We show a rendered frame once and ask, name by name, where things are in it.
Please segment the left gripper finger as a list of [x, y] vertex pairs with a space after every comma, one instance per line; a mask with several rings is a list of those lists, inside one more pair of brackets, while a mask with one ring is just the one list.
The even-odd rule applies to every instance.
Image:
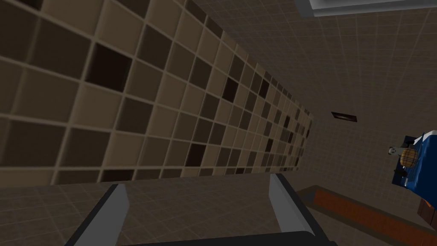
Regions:
[[129, 207], [125, 184], [112, 184], [65, 246], [116, 246]]

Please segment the blue bed with plaid pillow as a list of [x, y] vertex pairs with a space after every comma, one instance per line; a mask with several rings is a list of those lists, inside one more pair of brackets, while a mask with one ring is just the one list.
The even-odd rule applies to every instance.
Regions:
[[388, 154], [397, 158], [392, 184], [437, 206], [437, 130], [404, 140], [400, 147], [388, 149]]

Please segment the brown wooden cabinet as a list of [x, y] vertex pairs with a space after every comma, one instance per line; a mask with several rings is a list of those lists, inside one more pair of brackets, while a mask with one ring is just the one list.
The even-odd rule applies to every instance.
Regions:
[[435, 208], [424, 199], [420, 200], [417, 214], [426, 224], [430, 225], [435, 231], [437, 231], [437, 210], [435, 210]]

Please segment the dark wall vent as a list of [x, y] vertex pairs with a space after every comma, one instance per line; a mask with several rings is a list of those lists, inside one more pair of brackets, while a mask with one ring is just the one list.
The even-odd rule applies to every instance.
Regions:
[[358, 122], [357, 117], [355, 115], [343, 114], [338, 112], [331, 112], [335, 119], [346, 120], [351, 122]]

